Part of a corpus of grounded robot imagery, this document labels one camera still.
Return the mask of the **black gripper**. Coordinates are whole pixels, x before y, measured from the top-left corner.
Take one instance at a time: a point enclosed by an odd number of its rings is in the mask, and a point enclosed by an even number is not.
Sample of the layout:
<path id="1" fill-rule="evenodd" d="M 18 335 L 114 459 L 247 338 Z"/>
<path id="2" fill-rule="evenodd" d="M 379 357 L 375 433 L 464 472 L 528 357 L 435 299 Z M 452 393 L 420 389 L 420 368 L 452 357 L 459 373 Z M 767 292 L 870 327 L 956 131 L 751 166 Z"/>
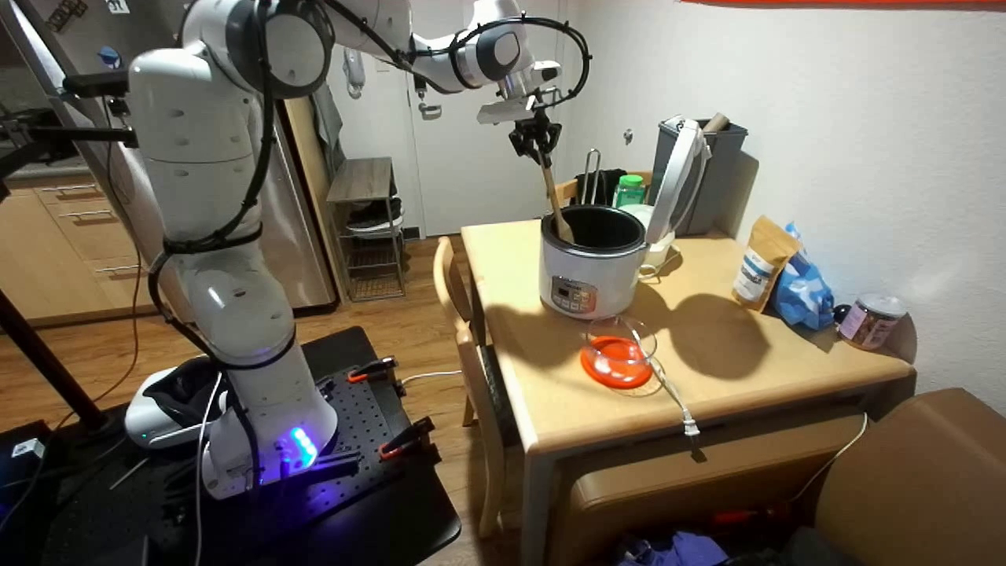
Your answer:
<path id="1" fill-rule="evenodd" d="M 528 120 L 512 126 L 511 145 L 518 157 L 532 157 L 539 166 L 546 166 L 561 131 L 561 121 L 553 121 L 543 111 L 536 111 Z"/>

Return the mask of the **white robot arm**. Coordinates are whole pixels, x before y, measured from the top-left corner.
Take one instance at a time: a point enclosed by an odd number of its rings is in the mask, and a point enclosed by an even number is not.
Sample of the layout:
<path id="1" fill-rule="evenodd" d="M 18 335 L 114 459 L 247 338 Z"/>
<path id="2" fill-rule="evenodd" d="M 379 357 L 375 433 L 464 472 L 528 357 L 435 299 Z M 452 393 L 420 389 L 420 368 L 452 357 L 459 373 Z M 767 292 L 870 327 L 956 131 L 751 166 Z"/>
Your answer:
<path id="1" fill-rule="evenodd" d="M 173 324 L 227 376 L 200 440 L 210 495 L 311 472 L 341 428 L 260 253 L 277 104 L 318 92 L 332 49 L 354 47 L 441 95 L 492 84 L 496 100 L 483 117 L 543 159 L 561 134 L 546 111 L 564 97 L 550 89 L 557 66 L 527 42 L 532 25 L 515 0 L 475 0 L 472 20 L 441 38 L 409 29 L 405 0 L 188 0 L 169 47 L 62 80 L 126 104 L 123 137 L 139 147 L 160 222 L 152 274 L 181 278 Z"/>

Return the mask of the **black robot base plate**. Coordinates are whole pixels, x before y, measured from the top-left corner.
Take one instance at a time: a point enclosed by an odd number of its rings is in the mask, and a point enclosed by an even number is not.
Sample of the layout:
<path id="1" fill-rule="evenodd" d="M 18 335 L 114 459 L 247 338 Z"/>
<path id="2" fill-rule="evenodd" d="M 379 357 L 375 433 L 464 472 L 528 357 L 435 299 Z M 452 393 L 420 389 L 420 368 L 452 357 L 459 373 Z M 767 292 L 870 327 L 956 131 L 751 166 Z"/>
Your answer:
<path id="1" fill-rule="evenodd" d="M 188 450 L 96 454 L 60 484 L 42 566 L 420 566 L 459 536 L 429 440 L 402 411 L 402 385 L 375 365 L 362 327 L 304 345 L 341 411 L 338 442 L 288 484 L 195 498 Z"/>

